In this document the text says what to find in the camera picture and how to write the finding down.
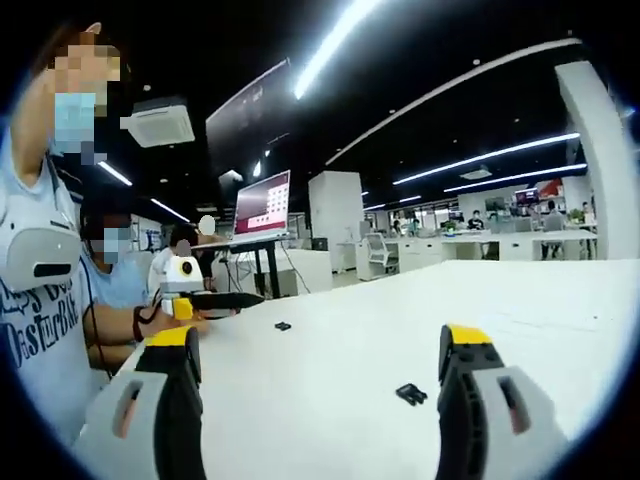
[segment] cable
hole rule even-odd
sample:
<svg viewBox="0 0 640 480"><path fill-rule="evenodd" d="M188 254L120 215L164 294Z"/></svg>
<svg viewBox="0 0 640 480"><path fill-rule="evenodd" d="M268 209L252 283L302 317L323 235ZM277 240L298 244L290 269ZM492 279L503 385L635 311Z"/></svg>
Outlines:
<svg viewBox="0 0 640 480"><path fill-rule="evenodd" d="M302 285L304 285L305 290L307 291L307 293L311 293L311 290L309 290L309 287L307 287L307 284L305 283L304 278L302 278L302 275L300 275L300 272L298 271L298 269L293 265L293 262L291 261L291 257L289 256L289 252L287 252L287 249L284 248L284 243L282 241L280 241L280 246L282 247L282 251L284 252L284 254L287 256L287 260L289 260L289 265L291 265L291 268L293 268L293 271L296 272L296 275L298 275L298 278L300 278Z"/></svg>
<svg viewBox="0 0 640 480"><path fill-rule="evenodd" d="M98 336L98 324L96 322L96 311L93 308L93 293L91 292L91 280L89 279L89 270L87 269L87 265L80 257L80 263L82 263L82 267L84 268L84 273L87 277L87 290L89 291L89 308L91 309L91 318L93 319L93 332L96 337L96 345L98 346L98 353L100 354L100 361L102 362L102 366L104 367L105 372L107 372L107 376L109 380L113 378L111 375L111 370L107 366L107 361L104 359L104 352L102 351L102 345L100 344L100 337Z"/></svg>
<svg viewBox="0 0 640 480"><path fill-rule="evenodd" d="M238 266L238 261L240 260L240 255L236 255L236 280L238 283L240 283L240 270L239 270L239 266Z"/></svg>
<svg viewBox="0 0 640 480"><path fill-rule="evenodd" d="M240 289L240 287L238 286L234 278L231 276L231 269L229 268L229 262L224 262L224 266L227 267L227 274L229 275L229 293L231 293L231 282L233 282L233 286L236 287L236 290L238 292L241 292L242 290Z"/></svg>

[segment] hand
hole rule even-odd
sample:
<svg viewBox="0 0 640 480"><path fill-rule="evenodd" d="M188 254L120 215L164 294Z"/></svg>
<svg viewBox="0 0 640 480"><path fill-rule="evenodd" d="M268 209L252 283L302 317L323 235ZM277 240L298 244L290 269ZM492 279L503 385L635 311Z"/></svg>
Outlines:
<svg viewBox="0 0 640 480"><path fill-rule="evenodd" d="M186 320L181 323L183 325L189 325L190 327L195 327L195 329L198 330L198 333L200 335L203 335L209 331L209 322L205 320L202 317L202 314L197 310L193 311L193 317L191 318L191 320Z"/></svg>
<svg viewBox="0 0 640 480"><path fill-rule="evenodd" d="M156 333L163 330L169 330L171 328L182 326L182 324L178 320L165 313L165 311L162 310L161 306L157 304L156 306L143 308L140 311L140 316L144 319L151 318L151 323L140 323L140 332L145 338L152 337Z"/></svg>

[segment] vr headset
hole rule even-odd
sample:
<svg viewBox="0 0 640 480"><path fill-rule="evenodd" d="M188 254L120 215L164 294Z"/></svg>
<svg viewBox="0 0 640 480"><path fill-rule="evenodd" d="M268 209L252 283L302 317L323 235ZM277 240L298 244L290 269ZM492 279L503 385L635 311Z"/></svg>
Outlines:
<svg viewBox="0 0 640 480"><path fill-rule="evenodd" d="M0 177L0 277L12 292L62 284L80 260L82 243L73 221L74 207L48 155L45 161L54 208L24 195L9 195Z"/></svg>

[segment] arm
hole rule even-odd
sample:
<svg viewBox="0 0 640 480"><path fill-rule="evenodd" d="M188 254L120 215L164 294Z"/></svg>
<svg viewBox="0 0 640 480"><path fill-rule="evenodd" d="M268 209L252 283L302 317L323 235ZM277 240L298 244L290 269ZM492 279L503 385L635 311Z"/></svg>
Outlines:
<svg viewBox="0 0 640 480"><path fill-rule="evenodd" d="M150 337L161 330L180 326L177 320L164 313L161 308L158 308L155 316L154 310L154 307L146 307L140 312L145 319L154 317L153 321L147 325L140 323L140 333L143 337ZM132 308L117 309L107 305L94 305L93 312L96 317L95 327L91 308L87 308L83 317L84 333L88 344L96 343L96 329L100 345L122 345L134 341Z"/></svg>
<svg viewBox="0 0 640 480"><path fill-rule="evenodd" d="M130 345L112 345L112 346L103 346L101 347L102 355L104 356L104 361L106 363L106 368L110 371L116 371L120 369L122 364L129 358L134 351L134 347ZM102 363L102 358L100 356L100 349L98 349L97 345L91 345L88 349L89 353L89 364L92 368L97 368L100 370L105 369L105 365Z"/></svg>

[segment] computer monitor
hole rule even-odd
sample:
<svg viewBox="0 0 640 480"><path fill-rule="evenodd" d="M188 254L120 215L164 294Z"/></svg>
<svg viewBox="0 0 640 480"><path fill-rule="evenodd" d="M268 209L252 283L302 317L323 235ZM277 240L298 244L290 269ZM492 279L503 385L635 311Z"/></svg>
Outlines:
<svg viewBox="0 0 640 480"><path fill-rule="evenodd" d="M287 234L289 182L286 171L238 192L233 238Z"/></svg>
<svg viewBox="0 0 640 480"><path fill-rule="evenodd" d="M506 209L504 198L502 197L487 198L484 201L484 205L487 212L499 212Z"/></svg>
<svg viewBox="0 0 640 480"><path fill-rule="evenodd" d="M527 188L515 192L516 205L519 207L528 207L540 202L539 192L537 188Z"/></svg>

